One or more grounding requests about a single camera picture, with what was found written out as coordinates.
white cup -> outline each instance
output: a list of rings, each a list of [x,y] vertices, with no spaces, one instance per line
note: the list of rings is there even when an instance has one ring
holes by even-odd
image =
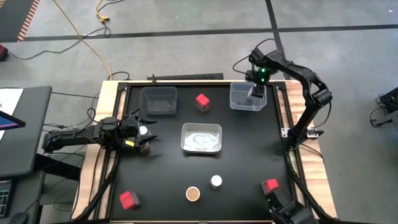
[[[214,175],[210,179],[210,186],[213,189],[217,189],[218,187],[220,187],[221,183],[223,183],[223,179],[219,175]]]

wooden table frame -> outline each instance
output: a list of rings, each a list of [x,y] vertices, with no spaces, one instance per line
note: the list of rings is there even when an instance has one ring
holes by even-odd
[[[157,83],[225,83],[225,82],[243,82],[243,80],[159,80]],[[304,99],[302,97],[302,87],[299,82],[287,81],[287,80],[273,80],[270,82],[284,82],[287,89],[287,97],[284,98],[282,91],[278,90],[278,98],[280,104],[280,112],[282,113],[283,127],[289,127],[289,114],[294,124],[301,117],[305,106]],[[152,83],[152,81],[105,81],[101,87],[101,93],[99,95],[95,120],[99,121],[103,118],[113,116],[114,112],[117,111],[118,119],[121,119],[124,111],[124,100],[126,98],[126,90],[118,90],[119,83]],[[320,152],[318,141],[307,141],[306,145],[316,149]],[[326,176],[325,166],[322,159],[308,151],[304,146],[299,147],[299,151],[296,153],[300,154],[302,162],[302,170],[305,176],[307,188],[315,198],[315,200],[323,207],[323,209],[331,216],[336,217],[335,206],[331,197],[329,188],[328,178]],[[97,144],[91,144],[87,147],[85,160],[83,162],[80,187],[76,194],[75,209],[72,214],[72,218],[79,216],[83,209],[88,205],[89,198],[93,198],[98,190],[100,179],[107,175],[113,165],[113,159],[115,153],[112,152],[109,155],[109,159],[106,161],[105,150],[101,149]],[[290,152],[290,158],[293,165],[298,173],[297,161],[294,152]],[[110,196],[111,186],[108,187],[101,200],[100,208],[95,212],[98,218],[106,218],[108,216],[108,199]],[[301,191],[296,186],[297,198],[300,202],[304,203]]]

black floor stripe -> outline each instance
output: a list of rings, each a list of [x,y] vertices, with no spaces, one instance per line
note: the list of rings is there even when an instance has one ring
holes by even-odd
[[[258,34],[272,32],[271,29],[220,29],[220,30],[187,30],[169,32],[143,32],[128,34],[112,34],[109,38],[134,38],[134,37],[173,37],[185,35],[215,35],[215,34]],[[87,37],[86,39],[105,39],[103,35]],[[46,37],[25,37],[24,41],[45,41],[45,40],[78,40],[76,35],[46,36]]]
[[[280,39],[280,35],[279,35],[279,31],[278,31],[278,25],[276,24],[275,13],[274,13],[274,9],[272,8],[271,0],[266,0],[266,4],[267,4],[269,20],[271,21],[271,29],[272,29],[272,33],[274,35],[276,49],[278,51],[282,52],[282,54],[285,54],[285,50],[282,45],[282,40]],[[290,77],[285,74],[284,74],[284,78],[286,80],[290,80]]]
[[[279,28],[279,32],[320,32],[320,31],[344,31],[344,30],[376,30],[398,29],[398,24],[364,25],[364,26],[333,26],[333,27],[293,27]]]

concrete floor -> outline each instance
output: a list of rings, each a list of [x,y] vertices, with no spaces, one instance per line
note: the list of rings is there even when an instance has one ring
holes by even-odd
[[[101,27],[93,11],[95,2],[58,1],[82,34]],[[272,0],[272,6],[278,28],[398,24],[398,2],[394,0]],[[103,14],[111,18],[113,34],[271,28],[263,0],[127,0],[108,6]],[[40,2],[27,37],[74,34],[54,3],[47,0]],[[217,72],[224,73],[225,79],[243,79],[232,71],[232,64],[269,37],[273,37],[271,32],[88,42],[106,57],[114,72],[130,72],[134,80],[153,73]],[[375,97],[397,87],[398,30],[286,32],[280,37],[287,58],[316,71],[333,92],[333,109],[320,144],[339,218],[396,223],[397,130],[388,125],[374,129],[368,116],[376,108]],[[43,49],[62,50],[72,43],[74,40],[56,40],[5,46],[28,57]],[[261,49],[274,50],[275,44],[264,44]],[[245,62],[239,68],[248,66]],[[60,55],[45,54],[27,61],[11,57],[0,64],[0,87],[51,85],[54,91],[93,96],[107,76],[101,61],[83,44]],[[46,122],[70,125],[83,121],[90,103],[87,98],[52,95]],[[322,122],[326,112],[321,111],[315,123]],[[45,207],[41,223],[65,221],[68,216],[68,212]]]

translucent plastic bin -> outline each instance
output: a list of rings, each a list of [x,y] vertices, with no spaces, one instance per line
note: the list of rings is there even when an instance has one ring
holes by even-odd
[[[216,154],[221,150],[222,129],[218,124],[185,123],[181,148],[188,153]]]
[[[141,112],[147,115],[170,115],[177,111],[177,88],[144,87],[141,90]]]
[[[229,107],[234,110],[259,111],[267,104],[267,92],[262,98],[249,96],[254,83],[232,82],[229,90]]]

